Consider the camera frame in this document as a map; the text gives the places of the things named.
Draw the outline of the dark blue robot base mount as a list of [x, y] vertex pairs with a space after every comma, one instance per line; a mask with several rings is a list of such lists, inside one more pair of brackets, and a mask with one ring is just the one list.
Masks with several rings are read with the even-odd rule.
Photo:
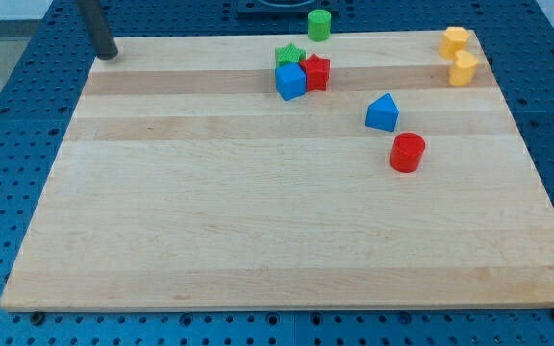
[[236, 0], [237, 17], [294, 16], [312, 10], [338, 13], [340, 0]]

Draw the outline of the black cylindrical robot arm stylus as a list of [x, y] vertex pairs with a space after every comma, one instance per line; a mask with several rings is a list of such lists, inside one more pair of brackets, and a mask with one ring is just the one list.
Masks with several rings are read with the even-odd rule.
[[104, 61], [114, 59], [118, 55], [118, 49], [100, 1], [75, 0], [75, 4], [97, 58]]

